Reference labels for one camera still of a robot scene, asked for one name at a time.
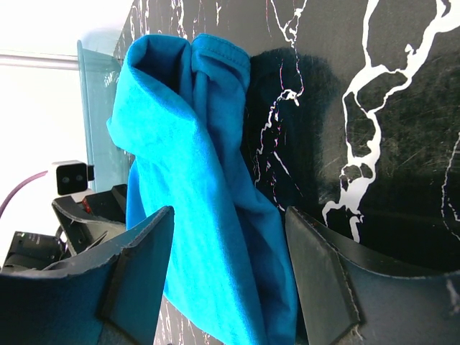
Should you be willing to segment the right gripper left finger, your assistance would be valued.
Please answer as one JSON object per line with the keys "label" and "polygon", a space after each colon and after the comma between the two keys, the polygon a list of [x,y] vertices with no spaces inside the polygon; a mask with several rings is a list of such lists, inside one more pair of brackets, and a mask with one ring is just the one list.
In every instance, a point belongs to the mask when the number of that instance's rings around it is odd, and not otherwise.
{"label": "right gripper left finger", "polygon": [[153,344],[173,231],[165,206],[45,270],[1,274],[1,343]]}

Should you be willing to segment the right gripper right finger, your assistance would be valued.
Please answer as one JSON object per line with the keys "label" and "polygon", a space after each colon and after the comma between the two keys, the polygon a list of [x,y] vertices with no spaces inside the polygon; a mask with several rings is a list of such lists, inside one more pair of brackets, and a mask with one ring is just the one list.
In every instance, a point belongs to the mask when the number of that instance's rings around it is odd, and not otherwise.
{"label": "right gripper right finger", "polygon": [[380,254],[296,208],[285,233],[309,344],[457,344],[459,273]]}

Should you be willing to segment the blue t-shirt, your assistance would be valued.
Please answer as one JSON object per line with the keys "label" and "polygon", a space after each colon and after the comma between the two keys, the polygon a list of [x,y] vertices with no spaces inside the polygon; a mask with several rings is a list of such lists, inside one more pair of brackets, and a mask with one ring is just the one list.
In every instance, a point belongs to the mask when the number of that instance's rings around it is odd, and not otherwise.
{"label": "blue t-shirt", "polygon": [[293,344],[282,220],[240,151],[249,82],[248,54],[224,39],[145,35],[124,58],[107,127],[134,156],[127,226],[174,209],[168,301],[224,344]]}

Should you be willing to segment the teal plastic bin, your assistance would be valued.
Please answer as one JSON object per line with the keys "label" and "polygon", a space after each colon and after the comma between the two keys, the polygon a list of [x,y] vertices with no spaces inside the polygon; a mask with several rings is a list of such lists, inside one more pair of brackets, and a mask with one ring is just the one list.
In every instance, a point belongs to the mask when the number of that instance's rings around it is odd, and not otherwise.
{"label": "teal plastic bin", "polygon": [[115,44],[114,32],[103,29],[88,32],[77,42],[87,161],[94,166],[91,187],[96,192],[125,183],[132,163],[130,154],[112,142],[106,125],[121,70],[113,56]]}

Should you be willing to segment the left corner frame post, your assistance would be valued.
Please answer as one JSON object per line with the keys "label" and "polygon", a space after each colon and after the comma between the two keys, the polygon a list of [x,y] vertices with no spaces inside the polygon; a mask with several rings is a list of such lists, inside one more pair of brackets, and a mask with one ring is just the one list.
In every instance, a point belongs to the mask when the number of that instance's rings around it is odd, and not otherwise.
{"label": "left corner frame post", "polygon": [[73,55],[54,55],[38,52],[1,51],[1,65],[21,68],[78,70],[78,58]]}

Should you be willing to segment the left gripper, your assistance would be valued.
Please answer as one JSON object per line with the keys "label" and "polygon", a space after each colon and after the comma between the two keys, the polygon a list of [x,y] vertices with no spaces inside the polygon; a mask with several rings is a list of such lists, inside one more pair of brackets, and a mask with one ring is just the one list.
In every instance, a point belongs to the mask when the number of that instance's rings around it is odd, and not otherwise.
{"label": "left gripper", "polygon": [[74,257],[126,231],[127,185],[85,195],[81,201],[64,196],[52,202],[59,227],[55,235],[17,231],[2,272],[43,270]]}

